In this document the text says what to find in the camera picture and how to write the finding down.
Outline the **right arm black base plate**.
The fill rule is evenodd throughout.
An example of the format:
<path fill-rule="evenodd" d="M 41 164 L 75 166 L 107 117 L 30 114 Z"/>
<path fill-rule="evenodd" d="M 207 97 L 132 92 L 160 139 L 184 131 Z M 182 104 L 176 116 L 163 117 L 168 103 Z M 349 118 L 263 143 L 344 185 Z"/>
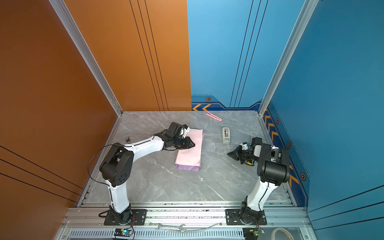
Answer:
<path fill-rule="evenodd" d="M 227 225 L 259 225 L 266 226 L 267 218 L 265 212 L 254 211 L 251 209 L 226 209 L 226 223 Z"/>

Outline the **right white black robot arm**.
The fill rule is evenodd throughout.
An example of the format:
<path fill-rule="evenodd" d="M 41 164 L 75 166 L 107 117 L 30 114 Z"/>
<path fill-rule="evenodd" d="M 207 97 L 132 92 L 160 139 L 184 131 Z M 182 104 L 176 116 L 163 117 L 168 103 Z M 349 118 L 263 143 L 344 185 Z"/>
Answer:
<path fill-rule="evenodd" d="M 290 177 L 289 150 L 253 139 L 250 146 L 239 145 L 227 155 L 242 165 L 257 163 L 257 182 L 241 204 L 239 219 L 243 225 L 266 225 L 264 205 L 271 193 Z"/>

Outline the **pink wrapping paper sheet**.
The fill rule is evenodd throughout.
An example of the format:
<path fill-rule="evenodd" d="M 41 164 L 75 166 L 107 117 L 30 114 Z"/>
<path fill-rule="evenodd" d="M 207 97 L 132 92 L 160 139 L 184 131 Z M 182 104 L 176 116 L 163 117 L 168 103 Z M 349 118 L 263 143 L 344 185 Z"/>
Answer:
<path fill-rule="evenodd" d="M 202 143 L 204 139 L 203 130 L 191 129 L 187 133 L 194 147 L 187 150 L 179 150 L 175 166 L 179 170 L 199 172 L 201 170 Z"/>

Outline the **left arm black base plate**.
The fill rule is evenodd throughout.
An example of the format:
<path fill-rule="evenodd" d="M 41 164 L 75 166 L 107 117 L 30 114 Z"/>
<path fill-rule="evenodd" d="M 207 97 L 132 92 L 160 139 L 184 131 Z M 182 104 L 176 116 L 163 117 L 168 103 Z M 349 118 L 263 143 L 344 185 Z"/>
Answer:
<path fill-rule="evenodd" d="M 143 226 L 147 217 L 146 209 L 125 210 L 117 213 L 113 209 L 107 211 L 105 226 Z"/>

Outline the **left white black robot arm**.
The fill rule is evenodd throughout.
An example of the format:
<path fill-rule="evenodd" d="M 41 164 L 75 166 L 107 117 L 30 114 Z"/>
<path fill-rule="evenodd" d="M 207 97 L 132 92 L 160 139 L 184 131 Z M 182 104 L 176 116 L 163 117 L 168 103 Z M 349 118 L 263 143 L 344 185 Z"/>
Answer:
<path fill-rule="evenodd" d="M 100 165 L 100 172 L 108 186 L 111 199 L 104 225 L 132 226 L 134 223 L 135 215 L 128 198 L 126 183 L 135 161 L 154 152 L 188 150 L 195 147 L 196 144 L 190 137 L 166 132 L 133 144 L 113 144 Z"/>

